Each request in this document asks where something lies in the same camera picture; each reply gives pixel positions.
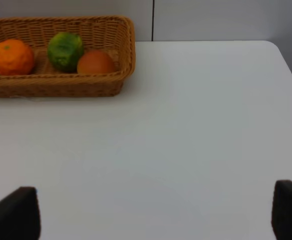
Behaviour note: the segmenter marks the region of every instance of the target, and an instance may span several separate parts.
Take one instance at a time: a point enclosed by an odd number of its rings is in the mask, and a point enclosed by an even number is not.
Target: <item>white wall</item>
[[[89,15],[130,17],[136,40],[151,40],[152,0],[0,0],[0,18]]]
[[[156,0],[155,41],[269,40],[292,71],[292,0]]]

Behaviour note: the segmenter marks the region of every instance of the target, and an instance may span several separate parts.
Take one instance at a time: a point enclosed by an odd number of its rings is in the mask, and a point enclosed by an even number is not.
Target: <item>white table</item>
[[[0,99],[0,199],[38,188],[43,240],[273,240],[292,75],[265,41],[139,42],[122,93]]]

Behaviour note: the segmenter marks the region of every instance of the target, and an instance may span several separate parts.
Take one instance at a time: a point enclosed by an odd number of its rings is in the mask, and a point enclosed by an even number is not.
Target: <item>brown fruit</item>
[[[35,66],[32,49],[17,39],[0,42],[0,75],[26,75]]]
[[[79,74],[108,74],[116,71],[111,57],[101,50],[91,50],[85,53],[77,65]]]

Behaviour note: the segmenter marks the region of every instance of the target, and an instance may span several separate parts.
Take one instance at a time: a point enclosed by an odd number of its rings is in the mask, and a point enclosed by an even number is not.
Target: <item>basket rim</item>
[[[123,15],[94,15],[94,16],[40,16],[40,17],[3,17],[0,18],[0,23],[5,22],[37,22],[37,21],[89,21],[89,20],[109,20],[116,19],[122,20],[128,27],[129,40],[130,40],[130,59],[128,66],[120,71],[107,73],[107,74],[78,74],[78,73],[57,73],[57,74],[29,74],[29,75],[12,75],[4,76],[0,75],[0,86],[7,85],[9,80],[14,81],[14,85],[24,85],[25,81],[27,84],[34,84],[37,79],[48,79],[49,82],[55,85],[56,83],[51,79],[79,79],[84,80],[90,79],[90,82],[112,82],[124,79],[130,76],[135,69],[135,36],[134,36],[134,24],[129,17]]]
[[[0,17],[0,23],[5,22],[37,22],[37,21],[74,21],[74,20],[96,20],[96,19],[117,19],[127,22],[132,20],[124,15],[94,15],[94,16],[11,16]]]

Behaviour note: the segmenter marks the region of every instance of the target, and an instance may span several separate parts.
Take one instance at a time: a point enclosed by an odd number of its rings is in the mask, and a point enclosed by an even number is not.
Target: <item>woven basket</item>
[[[47,58],[47,46],[59,32],[79,34],[86,50],[107,52],[116,72],[83,75],[55,70]],[[36,66],[30,75],[0,76],[0,98],[114,96],[135,69],[134,27],[123,16],[0,18],[0,42],[7,39],[30,45]]]

